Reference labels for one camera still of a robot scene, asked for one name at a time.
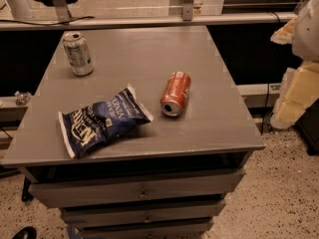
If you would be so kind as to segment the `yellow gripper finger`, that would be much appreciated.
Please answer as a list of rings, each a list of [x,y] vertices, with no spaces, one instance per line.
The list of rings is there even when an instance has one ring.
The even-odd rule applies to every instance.
[[[270,124],[289,128],[319,99],[319,63],[304,62],[296,70],[288,68],[280,85]]]
[[[289,20],[283,27],[272,34],[270,41],[279,45],[291,44],[296,21],[296,17]]]

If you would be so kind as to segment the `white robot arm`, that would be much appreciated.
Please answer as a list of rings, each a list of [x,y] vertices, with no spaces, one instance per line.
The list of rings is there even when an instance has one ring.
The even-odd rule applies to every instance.
[[[298,15],[279,30],[270,41],[292,45],[292,53],[302,60],[296,69],[288,68],[282,78],[280,94],[270,124],[289,128],[319,99],[319,0],[309,0]]]

